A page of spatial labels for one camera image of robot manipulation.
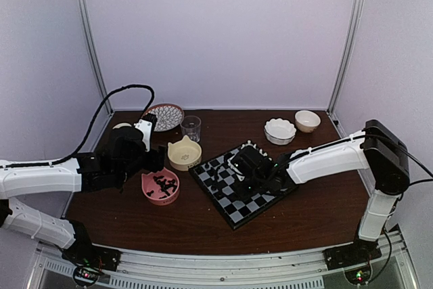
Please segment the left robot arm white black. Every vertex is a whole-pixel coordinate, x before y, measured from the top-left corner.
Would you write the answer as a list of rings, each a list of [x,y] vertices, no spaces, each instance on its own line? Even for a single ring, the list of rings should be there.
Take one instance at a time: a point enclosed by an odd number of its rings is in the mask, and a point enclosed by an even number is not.
[[[82,223],[42,213],[19,201],[18,196],[122,189],[142,169],[161,171],[164,149],[151,148],[152,133],[150,122],[123,123],[111,131],[108,143],[98,153],[73,154],[59,161],[1,161],[1,227],[54,244],[82,264],[92,264],[97,249]]]

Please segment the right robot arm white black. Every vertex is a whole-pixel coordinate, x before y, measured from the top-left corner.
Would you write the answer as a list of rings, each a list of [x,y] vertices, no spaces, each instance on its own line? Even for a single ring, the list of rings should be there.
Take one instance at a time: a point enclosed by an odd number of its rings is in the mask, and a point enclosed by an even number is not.
[[[345,138],[277,159],[245,143],[227,164],[237,173],[235,190],[241,198],[256,193],[284,196],[311,181],[369,171],[375,189],[359,221],[357,240],[347,248],[353,263],[372,253],[372,243],[378,240],[397,198],[409,187],[407,146],[378,120],[368,120],[362,130]]]

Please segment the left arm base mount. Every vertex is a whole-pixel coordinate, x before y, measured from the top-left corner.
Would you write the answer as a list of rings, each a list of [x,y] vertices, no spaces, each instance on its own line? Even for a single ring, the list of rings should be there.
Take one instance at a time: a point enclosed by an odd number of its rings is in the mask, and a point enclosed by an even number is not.
[[[92,243],[75,242],[70,248],[61,248],[60,251],[62,257],[72,264],[96,271],[116,271],[121,258],[121,251]]]

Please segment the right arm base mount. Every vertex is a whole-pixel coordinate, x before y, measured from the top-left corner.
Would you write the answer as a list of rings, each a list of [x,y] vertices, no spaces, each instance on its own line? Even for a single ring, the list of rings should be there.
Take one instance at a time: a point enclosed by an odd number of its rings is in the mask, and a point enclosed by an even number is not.
[[[323,256],[328,270],[351,267],[367,263],[382,256],[375,242],[353,242],[343,246],[327,248]]]

